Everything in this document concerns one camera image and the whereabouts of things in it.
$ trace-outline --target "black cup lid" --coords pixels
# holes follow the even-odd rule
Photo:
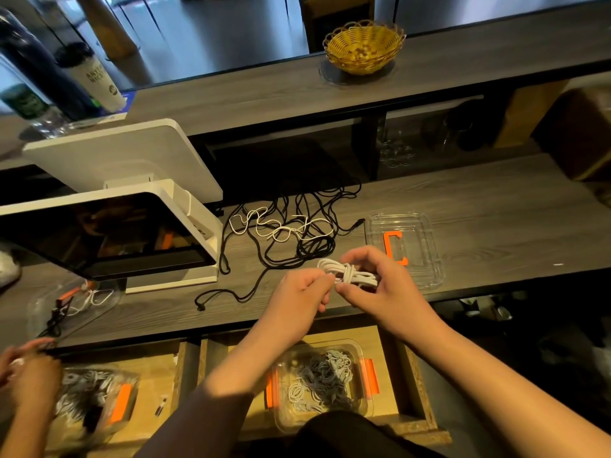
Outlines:
[[[87,58],[94,55],[94,51],[87,43],[82,41],[62,46],[55,52],[55,62],[61,68],[76,67]]]

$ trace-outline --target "yellow woven basket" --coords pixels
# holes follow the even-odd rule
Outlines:
[[[405,32],[400,27],[366,20],[348,22],[328,33],[323,46],[335,66],[349,74],[365,76],[392,61],[404,40]]]

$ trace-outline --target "hand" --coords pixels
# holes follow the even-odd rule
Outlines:
[[[338,283],[335,290],[350,304],[372,315],[385,329],[415,349],[439,337],[447,329],[420,293],[405,267],[373,246],[348,251],[342,263],[379,275],[375,294],[349,283]]]
[[[316,311],[325,311],[334,281],[333,274],[318,268],[288,272],[253,330],[273,338],[278,355],[283,353],[307,334]]]
[[[54,413],[57,394],[62,386],[62,367],[59,360],[34,350],[26,354],[11,381],[17,409]]]
[[[54,344],[53,338],[39,338],[29,341],[20,347],[9,347],[0,355],[0,388],[5,386],[9,379],[14,375],[15,370],[12,367],[12,362],[18,358],[23,358],[28,352],[38,349],[40,346]]]

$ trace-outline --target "chair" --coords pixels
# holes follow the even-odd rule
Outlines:
[[[347,22],[373,20],[375,0],[299,0],[310,53],[324,51],[323,40]]]

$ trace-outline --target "wooden drawer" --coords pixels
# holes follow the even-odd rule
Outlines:
[[[199,346],[184,341],[118,347],[62,357],[65,367],[74,364],[104,364],[140,375],[136,403],[129,423],[111,439],[90,451],[89,457],[133,456],[197,385]],[[167,397],[159,416],[155,412]],[[47,451],[62,451],[53,437]]]
[[[219,365],[247,331],[212,334],[202,339],[199,382]],[[421,445],[447,444],[452,439],[439,429],[433,414],[415,354],[403,343],[379,329],[367,315],[336,317],[316,321],[306,343],[354,339],[365,358],[373,361],[379,394],[373,396],[373,414],[369,419],[389,426],[396,434]],[[273,411],[265,408],[262,379],[242,427],[240,440],[278,437],[280,432]]]

